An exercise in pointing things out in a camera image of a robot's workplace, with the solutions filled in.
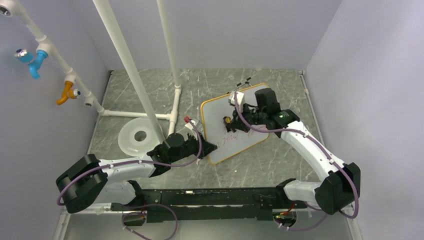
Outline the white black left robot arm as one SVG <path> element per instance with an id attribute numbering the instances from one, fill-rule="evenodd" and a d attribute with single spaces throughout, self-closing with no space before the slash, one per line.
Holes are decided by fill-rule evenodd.
<path id="1" fill-rule="evenodd" d="M 137 210 L 143 205 L 144 196 L 135 179 L 160 176 L 171 168 L 181 167 L 176 163 L 179 160 L 194 156 L 197 161 L 217 149 L 201 133 L 172 133 L 138 157 L 106 160 L 86 154 L 56 179 L 56 203 L 66 207 L 70 214 L 100 203 L 119 203 Z"/>

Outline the yellow framed whiteboard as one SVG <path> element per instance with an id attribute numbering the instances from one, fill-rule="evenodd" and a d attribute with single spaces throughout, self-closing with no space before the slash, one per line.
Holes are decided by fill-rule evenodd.
<path id="1" fill-rule="evenodd" d="M 208 142 L 217 146 L 217 149 L 207 156 L 210 165 L 216 165 L 233 157 L 269 137 L 268 133 L 254 130 L 228 132 L 224 125 L 224 118 L 232 118 L 235 110 L 235 107 L 230 105 L 229 98 L 230 94 L 225 94 L 206 100 L 200 105 L 203 135 Z"/>

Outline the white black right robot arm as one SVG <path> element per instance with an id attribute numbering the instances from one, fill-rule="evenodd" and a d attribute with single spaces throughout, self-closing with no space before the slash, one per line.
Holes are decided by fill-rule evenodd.
<path id="1" fill-rule="evenodd" d="M 354 219 L 359 213 L 361 170 L 354 163 L 346 164 L 332 154 L 307 129 L 290 109 L 282 109 L 276 93 L 269 87 L 254 93 L 256 105 L 245 102 L 245 95 L 232 91 L 228 102 L 234 108 L 232 116 L 223 119 L 229 132 L 255 131 L 274 133 L 293 147 L 312 167 L 318 182 L 294 178 L 280 183 L 276 203 L 287 208 L 293 202 L 314 204 L 324 213 L 341 213 Z"/>

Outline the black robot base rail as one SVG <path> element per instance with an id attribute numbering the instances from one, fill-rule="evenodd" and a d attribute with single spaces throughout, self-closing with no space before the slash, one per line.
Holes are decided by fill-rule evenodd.
<path id="1" fill-rule="evenodd" d="M 187 220 L 255 219 L 271 221 L 280 213 L 304 209 L 279 187 L 142 189 L 130 203 L 112 203 L 114 212 L 143 211 L 147 223 Z"/>

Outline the yellow black whiteboard eraser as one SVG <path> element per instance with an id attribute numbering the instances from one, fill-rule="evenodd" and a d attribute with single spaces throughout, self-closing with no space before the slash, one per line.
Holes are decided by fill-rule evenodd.
<path id="1" fill-rule="evenodd" d="M 231 118 L 229 117 L 229 116 L 225 116 L 224 118 L 223 118 L 223 123 L 224 123 L 224 126 L 225 127 L 227 127 L 227 128 L 229 128 L 230 127 L 230 124 L 231 124 Z"/>

